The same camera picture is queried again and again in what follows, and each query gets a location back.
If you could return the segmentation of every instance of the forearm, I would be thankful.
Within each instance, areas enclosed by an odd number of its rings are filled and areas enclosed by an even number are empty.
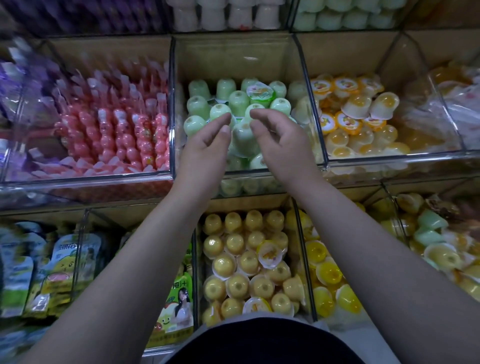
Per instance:
[[[172,189],[25,362],[138,360],[204,210],[187,195]]]
[[[319,175],[289,192],[312,218],[322,242],[400,361],[478,360],[477,302]]]

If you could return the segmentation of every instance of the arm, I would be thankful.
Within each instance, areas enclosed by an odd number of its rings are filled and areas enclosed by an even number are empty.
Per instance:
[[[22,363],[140,360],[192,232],[225,173],[230,117],[188,141],[170,193]]]
[[[321,177],[303,130],[257,109],[252,129],[272,173],[306,209],[328,251],[403,363],[477,363],[480,306]]]

